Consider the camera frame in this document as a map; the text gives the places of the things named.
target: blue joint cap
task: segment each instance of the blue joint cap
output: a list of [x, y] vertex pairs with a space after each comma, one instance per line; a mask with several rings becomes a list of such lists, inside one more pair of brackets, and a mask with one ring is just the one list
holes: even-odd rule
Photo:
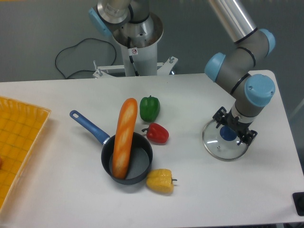
[[104, 22], [100, 19], [98, 14], [95, 12], [93, 8], [89, 10], [89, 17], [91, 22], [95, 26], [95, 28], [104, 36], [109, 37], [112, 35], [111, 31], [108, 27], [104, 24]]
[[269, 43], [268, 55], [269, 55], [269, 53], [276, 46], [276, 42], [275, 42], [276, 39], [275, 39], [274, 35], [271, 32], [269, 32], [267, 29], [261, 28], [260, 31], [263, 32], [266, 35], [267, 39], [268, 39], [268, 43]]
[[205, 66], [205, 74], [213, 82], [215, 82], [218, 77], [219, 70], [224, 62], [225, 57], [226, 55], [222, 53], [217, 53], [208, 61], [208, 63]]
[[266, 106], [275, 91], [274, 82], [265, 75], [253, 75], [245, 82], [245, 95], [248, 101], [257, 107]]

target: toy pepper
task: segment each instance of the toy pepper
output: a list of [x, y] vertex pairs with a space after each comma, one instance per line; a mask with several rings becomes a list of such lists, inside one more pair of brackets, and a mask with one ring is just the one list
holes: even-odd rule
[[142, 132], [147, 131], [147, 138], [156, 143], [164, 144], [169, 138], [169, 132], [157, 123], [152, 123], [148, 128], [142, 129]]
[[154, 122], [160, 113], [160, 101], [153, 96], [144, 97], [139, 105], [140, 116], [146, 122]]
[[174, 189], [171, 170], [168, 169], [158, 169], [152, 170], [147, 175], [147, 186], [161, 193], [172, 193]]

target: frying pan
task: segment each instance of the frying pan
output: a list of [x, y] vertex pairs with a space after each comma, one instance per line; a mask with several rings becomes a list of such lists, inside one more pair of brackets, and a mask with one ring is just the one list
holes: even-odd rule
[[145, 137], [141, 134], [133, 133], [128, 172], [125, 179], [118, 179], [112, 174], [115, 135], [110, 137], [76, 110], [71, 111], [70, 116], [92, 133], [103, 145], [101, 163], [104, 170], [114, 181], [120, 184], [130, 185], [141, 182], [147, 176], [148, 172], [151, 170], [153, 152], [149, 141]]

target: yellow tray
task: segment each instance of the yellow tray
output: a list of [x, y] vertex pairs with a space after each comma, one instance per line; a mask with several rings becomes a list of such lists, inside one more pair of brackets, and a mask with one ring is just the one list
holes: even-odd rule
[[0, 96], [0, 210], [21, 175], [50, 112]]

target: blue pan handle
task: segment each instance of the blue pan handle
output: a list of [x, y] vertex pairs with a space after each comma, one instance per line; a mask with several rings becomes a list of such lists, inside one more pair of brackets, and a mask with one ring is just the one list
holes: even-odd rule
[[104, 145], [110, 136], [105, 133], [103, 130], [98, 128], [95, 124], [93, 124], [91, 121], [86, 119], [83, 115], [81, 115], [78, 111], [73, 110], [70, 112], [70, 116], [76, 120], [80, 125], [82, 125], [84, 128], [86, 128], [90, 133], [92, 133], [95, 138]]

